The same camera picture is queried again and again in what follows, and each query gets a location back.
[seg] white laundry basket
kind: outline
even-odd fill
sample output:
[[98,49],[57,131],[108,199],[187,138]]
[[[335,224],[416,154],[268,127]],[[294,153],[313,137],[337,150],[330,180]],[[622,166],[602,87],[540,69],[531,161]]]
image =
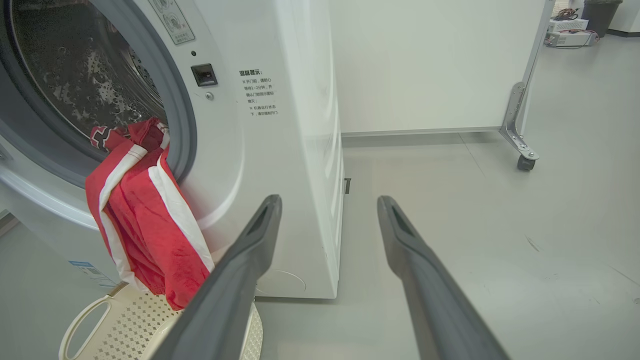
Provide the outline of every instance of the white laundry basket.
[[[94,309],[107,310],[76,354],[67,351],[74,333]],[[182,311],[173,311],[164,296],[140,293],[126,283],[110,295],[87,306],[69,325],[58,358],[60,360],[148,360],[162,343]],[[262,350],[262,321],[252,304],[240,360],[258,360]]]

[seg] white stripe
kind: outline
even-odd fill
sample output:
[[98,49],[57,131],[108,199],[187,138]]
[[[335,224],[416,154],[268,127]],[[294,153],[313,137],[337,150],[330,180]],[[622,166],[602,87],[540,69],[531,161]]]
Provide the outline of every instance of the white stripe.
[[196,250],[204,266],[209,271],[212,271],[214,265],[211,253],[198,227],[198,222],[173,181],[160,165],[161,160],[162,157],[158,159],[157,166],[149,168],[149,178],[160,194],[164,206],[166,206],[175,224],[178,225],[189,244]]
[[140,280],[138,280],[135,274],[131,271],[131,266],[129,265],[129,260],[127,259],[127,254],[122,246],[118,232],[111,222],[111,219],[104,212],[104,207],[109,201],[111,191],[116,187],[116,185],[118,185],[120,180],[122,180],[124,174],[126,174],[127,171],[137,164],[146,154],[147,151],[142,146],[134,144],[107,177],[104,182],[104,187],[102,188],[102,191],[100,191],[99,201],[100,221],[102,222],[104,232],[107,235],[107,241],[109,242],[109,248],[111,249],[111,257],[116,263],[118,274],[123,281],[128,282],[137,290],[144,292],[148,292],[149,289],[140,282]]
[[160,129],[160,131],[162,131],[162,143],[160,144],[160,147],[162,148],[162,150],[165,150],[167,146],[169,146],[169,127],[167,127],[167,125],[164,125],[163,123],[159,122],[156,124],[157,128]]

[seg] red and white cloth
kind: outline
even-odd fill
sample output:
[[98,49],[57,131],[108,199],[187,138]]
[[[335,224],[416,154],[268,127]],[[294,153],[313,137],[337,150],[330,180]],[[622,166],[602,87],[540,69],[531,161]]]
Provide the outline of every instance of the red and white cloth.
[[120,278],[182,309],[213,260],[167,165],[168,128],[151,118],[128,130],[92,131],[92,144],[109,156],[86,179],[89,209]]

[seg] floor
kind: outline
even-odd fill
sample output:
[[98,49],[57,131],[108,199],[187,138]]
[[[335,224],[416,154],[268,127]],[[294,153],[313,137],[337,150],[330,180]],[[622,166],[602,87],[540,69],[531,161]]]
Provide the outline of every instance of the floor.
[[[0,238],[0,286],[3,359],[57,359],[71,321],[104,296],[85,274],[22,224]],[[90,329],[83,327],[81,332],[88,335]],[[79,345],[72,342],[74,349]]]
[[[610,35],[543,50],[525,135],[541,158],[530,173],[497,133],[345,139],[339,296],[258,299],[261,358],[418,358],[378,229],[384,194],[511,358],[637,359],[638,58],[640,39]],[[88,281],[22,226],[0,238],[3,355],[55,359],[69,322],[102,296]]]

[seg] washing machine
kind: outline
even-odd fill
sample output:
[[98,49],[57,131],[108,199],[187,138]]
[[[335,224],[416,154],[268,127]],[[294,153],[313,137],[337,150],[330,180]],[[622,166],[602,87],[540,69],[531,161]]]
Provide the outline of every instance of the washing machine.
[[326,0],[5,0],[7,208],[99,286],[119,281],[86,205],[93,126],[159,117],[215,261],[269,194],[283,215],[256,295],[335,298],[344,167]]

